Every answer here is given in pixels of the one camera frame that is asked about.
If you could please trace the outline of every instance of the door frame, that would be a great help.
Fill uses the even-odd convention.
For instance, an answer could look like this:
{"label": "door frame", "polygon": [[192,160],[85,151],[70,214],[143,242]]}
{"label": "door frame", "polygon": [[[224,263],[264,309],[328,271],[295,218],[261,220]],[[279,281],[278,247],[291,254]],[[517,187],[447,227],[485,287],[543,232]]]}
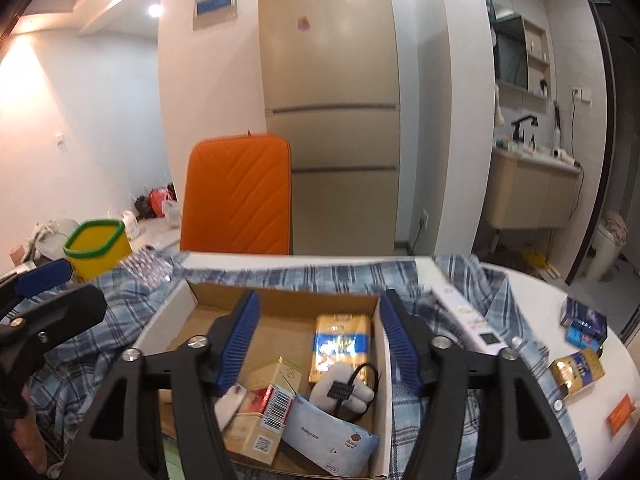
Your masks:
{"label": "door frame", "polygon": [[596,231],[598,220],[602,213],[602,207],[604,206],[604,199],[607,195],[607,188],[609,187],[609,177],[611,173],[611,164],[613,162],[613,149],[616,142],[616,82],[613,72],[613,62],[611,59],[611,49],[609,46],[609,38],[607,37],[607,31],[605,30],[604,23],[600,19],[598,14],[598,6],[611,6],[612,3],[609,0],[588,0],[591,13],[596,24],[598,31],[598,38],[600,39],[600,48],[602,50],[602,60],[604,62],[604,75],[607,85],[607,133],[605,137],[604,156],[602,159],[602,171],[600,172],[600,183],[598,184],[598,191],[596,192],[596,199],[593,203],[593,210],[591,211],[591,217],[589,218],[589,224],[584,232],[584,238],[580,244],[578,254],[576,254],[574,264],[569,271],[566,278],[567,285],[571,285],[573,280],[578,274],[580,265],[584,261],[589,247],[591,246],[591,239]]}

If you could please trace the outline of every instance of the red bag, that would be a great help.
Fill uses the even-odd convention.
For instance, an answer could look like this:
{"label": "red bag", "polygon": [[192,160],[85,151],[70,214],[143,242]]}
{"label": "red bag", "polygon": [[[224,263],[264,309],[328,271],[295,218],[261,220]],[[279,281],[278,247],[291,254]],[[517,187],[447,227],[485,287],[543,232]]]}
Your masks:
{"label": "red bag", "polygon": [[169,190],[165,187],[157,187],[149,192],[149,205],[158,218],[162,218],[162,200],[171,200]]}

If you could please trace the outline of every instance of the sink cabinet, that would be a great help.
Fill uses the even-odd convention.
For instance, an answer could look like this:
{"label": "sink cabinet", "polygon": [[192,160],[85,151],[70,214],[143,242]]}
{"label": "sink cabinet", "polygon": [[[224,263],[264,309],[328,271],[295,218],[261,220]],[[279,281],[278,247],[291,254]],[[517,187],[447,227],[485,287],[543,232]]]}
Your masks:
{"label": "sink cabinet", "polygon": [[563,227],[569,221],[580,171],[494,148],[485,196],[488,224],[497,230]]}

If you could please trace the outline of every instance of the plaid shirt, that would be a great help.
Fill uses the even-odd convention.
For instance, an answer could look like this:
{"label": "plaid shirt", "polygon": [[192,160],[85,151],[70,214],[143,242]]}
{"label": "plaid shirt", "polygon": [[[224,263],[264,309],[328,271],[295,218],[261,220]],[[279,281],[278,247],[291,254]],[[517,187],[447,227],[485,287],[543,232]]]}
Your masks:
{"label": "plaid shirt", "polygon": [[[58,346],[46,355],[45,367],[30,383],[31,400],[38,423],[46,436],[61,450],[66,450],[76,428],[104,381],[114,359],[135,343],[168,294],[182,278],[193,283],[215,282],[225,285],[269,287],[285,290],[308,290],[332,294],[379,294],[394,288],[408,311],[423,318],[440,335],[460,340],[462,331],[452,316],[444,310],[418,283],[417,269],[411,260],[385,261],[359,266],[300,267],[270,270],[203,270],[185,269],[179,265],[187,256],[182,253],[170,258],[154,257],[172,268],[165,280],[149,285],[118,266],[94,280],[108,303],[105,319],[99,325]],[[481,312],[503,339],[527,362],[542,387],[551,406],[560,398],[548,367],[548,351],[536,340],[534,333],[515,303],[506,276],[483,269],[474,256],[438,258],[444,274],[449,277],[467,300]],[[22,302],[12,313],[15,316],[35,303],[50,298],[65,287],[50,291],[39,298]],[[392,358],[392,445],[389,478],[398,480],[409,460],[420,428],[426,402],[420,402],[400,380]],[[467,400],[456,477],[471,475],[474,450],[478,438],[479,405],[473,393]],[[580,447],[566,409],[555,412],[567,437],[577,463],[581,463]],[[245,466],[237,466],[241,480],[274,475]],[[281,480],[286,475],[277,475]],[[587,476],[582,471],[582,478]]]}

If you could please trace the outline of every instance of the green rim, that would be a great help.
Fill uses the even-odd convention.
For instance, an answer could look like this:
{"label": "green rim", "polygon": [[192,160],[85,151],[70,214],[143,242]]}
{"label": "green rim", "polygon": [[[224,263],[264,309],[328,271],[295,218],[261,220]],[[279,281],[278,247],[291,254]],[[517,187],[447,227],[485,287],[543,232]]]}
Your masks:
{"label": "green rim", "polygon": [[[71,249],[71,245],[76,241],[76,238],[80,236],[80,233],[89,227],[115,227],[115,231],[111,238],[109,238],[102,247],[98,247],[93,251],[75,251]],[[73,234],[69,237],[69,240],[66,241],[64,246],[65,254],[70,258],[78,258],[78,259],[87,259],[87,258],[97,258],[98,256],[104,256],[109,249],[111,249],[116,243],[116,240],[120,237],[124,232],[124,222],[121,220],[89,220],[88,222],[84,222],[80,224]]]}

